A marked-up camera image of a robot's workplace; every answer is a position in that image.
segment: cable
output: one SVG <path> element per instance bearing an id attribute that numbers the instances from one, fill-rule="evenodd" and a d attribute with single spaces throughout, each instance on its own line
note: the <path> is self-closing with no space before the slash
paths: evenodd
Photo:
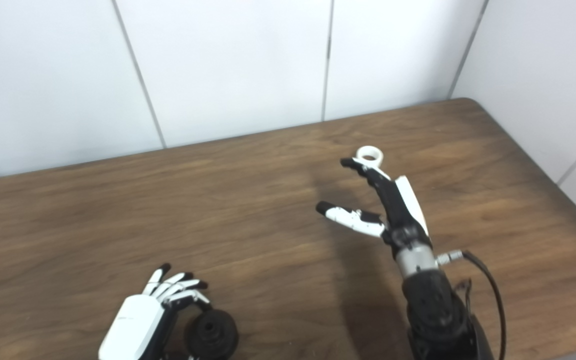
<path id="1" fill-rule="evenodd" d="M 490 286 L 492 287 L 492 291 L 494 292 L 494 299 L 496 300 L 496 307 L 499 309 L 499 324 L 501 326 L 501 344 L 499 348 L 499 360 L 504 360 L 506 357 L 506 312 L 504 311 L 504 304 L 501 301 L 501 294 L 499 292 L 499 287 L 497 286 L 497 282 L 495 278 L 492 276 L 486 265 L 480 260 L 478 257 L 473 255 L 470 251 L 462 251 L 462 255 L 464 259 L 468 260 L 469 262 L 473 263 L 477 268 L 481 270 L 486 278 L 490 282 Z"/>

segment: white plastic ring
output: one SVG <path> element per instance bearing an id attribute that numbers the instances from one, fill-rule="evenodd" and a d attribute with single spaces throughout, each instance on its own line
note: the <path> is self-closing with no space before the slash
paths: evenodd
<path id="1" fill-rule="evenodd" d="M 384 153 L 379 150 L 379 148 L 370 145 L 361 146 L 357 150 L 356 157 L 363 160 L 364 162 L 368 162 L 368 164 L 376 168 L 382 166 L 382 161 L 384 161 Z"/>

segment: wood grain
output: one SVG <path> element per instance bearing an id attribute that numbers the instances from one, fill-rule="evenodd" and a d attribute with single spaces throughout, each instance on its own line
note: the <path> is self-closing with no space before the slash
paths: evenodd
<path id="1" fill-rule="evenodd" d="M 240 329 L 236 360 L 409 359 L 390 250 L 314 210 L 380 210 L 338 163 L 368 144 L 409 177 L 437 253 L 470 249 L 496 276 L 509 360 L 576 351 L 576 207 L 458 99 L 0 178 L 0 359 L 96 359 L 121 302 L 163 262 L 209 282 Z M 473 277 L 496 353 L 485 278 L 446 271 Z"/>

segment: robotic hand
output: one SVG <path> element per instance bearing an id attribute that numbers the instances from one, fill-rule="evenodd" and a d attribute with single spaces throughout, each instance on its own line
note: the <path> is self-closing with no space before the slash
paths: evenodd
<path id="1" fill-rule="evenodd" d="M 499 289 L 486 266 L 468 251 L 451 251 L 435 258 L 433 244 L 415 193 L 405 176 L 396 180 L 379 169 L 379 161 L 357 157 L 341 159 L 343 167 L 366 178 L 386 210 L 381 216 L 366 210 L 321 201 L 317 212 L 326 218 L 372 237 L 382 238 L 390 246 L 404 282 L 407 300 L 407 332 L 415 360 L 493 360 L 486 335 L 470 312 L 470 286 L 466 283 L 466 305 L 452 289 L 440 265 L 465 258 L 482 270 L 490 281 L 501 319 L 501 350 L 506 351 L 506 324 Z"/>
<path id="2" fill-rule="evenodd" d="M 128 296 L 119 308 L 99 348 L 99 360 L 170 359 L 164 353 L 178 312 L 190 305 L 202 310 L 185 331 L 187 360 L 226 360 L 237 348 L 239 335 L 233 318 L 214 310 L 199 289 L 208 284 L 181 272 L 162 281 L 170 270 L 163 264 L 150 277 L 141 294 Z"/>

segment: black spool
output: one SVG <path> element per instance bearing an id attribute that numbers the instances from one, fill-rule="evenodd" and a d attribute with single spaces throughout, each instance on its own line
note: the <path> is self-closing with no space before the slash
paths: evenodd
<path id="1" fill-rule="evenodd" d="M 185 331 L 188 353 L 201 360 L 227 360 L 239 339 L 235 320 L 223 310 L 202 312 Z"/>

